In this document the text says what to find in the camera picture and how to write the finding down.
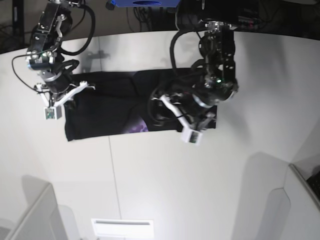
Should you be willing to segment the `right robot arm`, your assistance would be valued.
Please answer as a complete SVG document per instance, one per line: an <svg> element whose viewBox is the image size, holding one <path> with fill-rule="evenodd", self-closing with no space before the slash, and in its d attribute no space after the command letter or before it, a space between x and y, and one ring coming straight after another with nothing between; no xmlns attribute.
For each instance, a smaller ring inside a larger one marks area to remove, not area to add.
<svg viewBox="0 0 320 240"><path fill-rule="evenodd" d="M71 11L84 10L90 15L91 26L84 45L77 51L63 49L64 37L73 29ZM78 56L83 53L93 38L96 29L96 15L83 0L49 0L38 24L32 30L30 45L23 55L29 69L37 71L42 84L25 86L39 95L49 94L48 107L75 106L74 96L88 87L88 84L73 80L73 71L79 66L77 59L66 60L65 56Z"/></svg>

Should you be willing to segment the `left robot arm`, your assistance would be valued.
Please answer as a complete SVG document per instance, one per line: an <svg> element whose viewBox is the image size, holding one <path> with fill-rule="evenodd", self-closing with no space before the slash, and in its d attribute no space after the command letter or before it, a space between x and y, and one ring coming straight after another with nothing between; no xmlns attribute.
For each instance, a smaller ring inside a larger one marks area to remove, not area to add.
<svg viewBox="0 0 320 240"><path fill-rule="evenodd" d="M195 131L214 128L218 104L238 92L234 30L237 6L230 0L182 0L189 26L180 29L169 47L173 75L161 80L151 93L147 111L154 125L179 123ZM189 69L178 69L175 46L188 33L199 38L201 55Z"/></svg>

